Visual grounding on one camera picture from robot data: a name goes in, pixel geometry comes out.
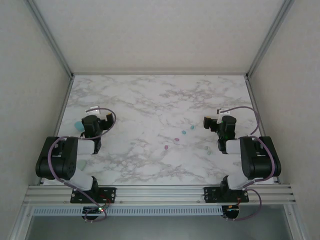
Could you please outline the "aluminium table side rail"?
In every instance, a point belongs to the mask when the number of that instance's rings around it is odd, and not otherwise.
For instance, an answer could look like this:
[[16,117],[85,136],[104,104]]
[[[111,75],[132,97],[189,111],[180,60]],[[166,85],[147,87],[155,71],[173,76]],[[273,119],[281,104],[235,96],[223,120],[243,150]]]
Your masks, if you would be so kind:
[[69,79],[67,90],[66,90],[66,93],[64,95],[62,106],[60,108],[58,119],[57,119],[57,122],[56,122],[56,125],[55,125],[55,128],[54,128],[53,136],[57,136],[58,133],[59,133],[60,126],[62,124],[63,116],[64,116],[64,113],[65,113],[65,109],[66,109],[66,106],[67,106],[67,103],[68,103],[68,100],[69,100],[69,97],[70,97],[70,93],[71,93],[71,90],[72,90],[72,86],[73,86],[73,83],[74,83],[74,79],[75,79],[74,75],[72,75],[71,78]]
[[[265,131],[265,128],[264,128],[264,125],[263,125],[263,121],[262,121],[262,118],[261,118],[260,110],[259,110],[259,107],[258,107],[258,104],[257,104],[257,101],[256,101],[256,96],[254,94],[251,82],[250,82],[249,79],[247,79],[245,81],[245,83],[246,83],[246,87],[247,87],[247,90],[248,90],[248,94],[249,94],[249,97],[250,97],[250,101],[251,101],[252,107],[257,112],[257,117],[256,117],[257,120],[256,121],[259,121],[259,133],[260,133],[261,136],[265,137],[267,134],[266,134],[266,131]],[[269,184],[279,184],[279,183],[280,183],[280,180],[279,180],[278,176],[274,176],[274,177],[272,177],[272,178],[270,178],[268,180],[265,180],[265,181],[257,182],[258,185],[269,185]]]

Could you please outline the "aluminium table back rail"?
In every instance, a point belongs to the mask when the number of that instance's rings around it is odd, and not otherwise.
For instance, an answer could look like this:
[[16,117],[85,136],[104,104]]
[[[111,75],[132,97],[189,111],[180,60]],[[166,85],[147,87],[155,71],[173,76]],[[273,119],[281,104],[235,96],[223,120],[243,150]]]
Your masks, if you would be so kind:
[[160,75],[178,75],[178,76],[245,76],[246,72],[214,72],[214,71],[127,71],[127,72],[74,72],[74,76],[160,76]]

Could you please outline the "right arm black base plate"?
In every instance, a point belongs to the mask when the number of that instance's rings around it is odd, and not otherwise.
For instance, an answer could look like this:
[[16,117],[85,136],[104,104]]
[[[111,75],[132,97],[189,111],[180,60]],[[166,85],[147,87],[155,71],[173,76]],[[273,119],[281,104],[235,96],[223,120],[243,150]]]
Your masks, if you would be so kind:
[[248,193],[243,190],[222,190],[219,186],[204,187],[204,201],[206,203],[248,203]]

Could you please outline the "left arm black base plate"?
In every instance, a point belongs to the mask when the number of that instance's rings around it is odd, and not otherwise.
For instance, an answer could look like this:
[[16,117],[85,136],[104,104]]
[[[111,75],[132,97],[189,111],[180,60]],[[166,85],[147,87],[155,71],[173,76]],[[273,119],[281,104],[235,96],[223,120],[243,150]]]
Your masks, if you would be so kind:
[[[89,197],[91,197],[96,203],[100,204],[113,204],[116,198],[115,187],[99,187],[97,190],[84,191]],[[93,204],[93,202],[88,199],[79,191],[72,191],[70,203],[72,204]]]

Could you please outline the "aluminium mounting rail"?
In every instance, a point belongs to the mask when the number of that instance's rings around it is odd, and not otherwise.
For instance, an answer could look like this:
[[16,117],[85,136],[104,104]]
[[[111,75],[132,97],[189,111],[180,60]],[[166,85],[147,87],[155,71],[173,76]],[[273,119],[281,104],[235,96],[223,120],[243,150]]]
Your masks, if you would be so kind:
[[[204,187],[210,185],[117,185],[113,206],[204,206]],[[29,186],[24,206],[69,206],[72,189],[64,185]],[[289,205],[296,199],[290,185],[257,184],[247,192],[249,202],[241,205]]]

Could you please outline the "aluminium frame post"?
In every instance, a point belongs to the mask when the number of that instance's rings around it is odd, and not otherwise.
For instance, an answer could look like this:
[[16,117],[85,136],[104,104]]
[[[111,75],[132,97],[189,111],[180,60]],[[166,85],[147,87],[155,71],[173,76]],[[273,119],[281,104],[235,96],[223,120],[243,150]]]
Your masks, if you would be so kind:
[[267,50],[269,49],[273,39],[275,38],[278,30],[280,29],[282,23],[284,22],[287,14],[289,13],[292,5],[294,4],[295,0],[283,0],[272,24],[270,25],[267,34],[262,41],[247,73],[246,78],[249,80],[259,67],[263,57],[265,56]]
[[51,47],[51,49],[53,50],[56,58],[58,59],[58,61],[60,62],[61,66],[63,67],[63,69],[65,70],[66,74],[68,75],[68,77],[70,79],[73,78],[74,74],[71,70],[71,68],[69,67],[65,57],[63,56],[61,49],[59,48],[54,36],[52,35],[52,32],[49,28],[49,26],[47,25],[43,15],[41,14],[35,0],[24,0],[26,6],[29,8],[31,14],[33,15],[36,23],[38,24],[40,30],[42,31],[42,34],[44,35],[44,37],[46,38],[49,46]]

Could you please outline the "aluminium frame leg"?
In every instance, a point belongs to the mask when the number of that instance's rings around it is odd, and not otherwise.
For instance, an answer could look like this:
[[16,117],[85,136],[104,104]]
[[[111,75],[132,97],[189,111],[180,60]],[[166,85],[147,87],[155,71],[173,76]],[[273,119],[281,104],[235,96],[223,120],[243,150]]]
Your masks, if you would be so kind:
[[8,240],[25,240],[34,213],[33,206],[22,206]]
[[293,240],[310,240],[296,204],[283,206]]

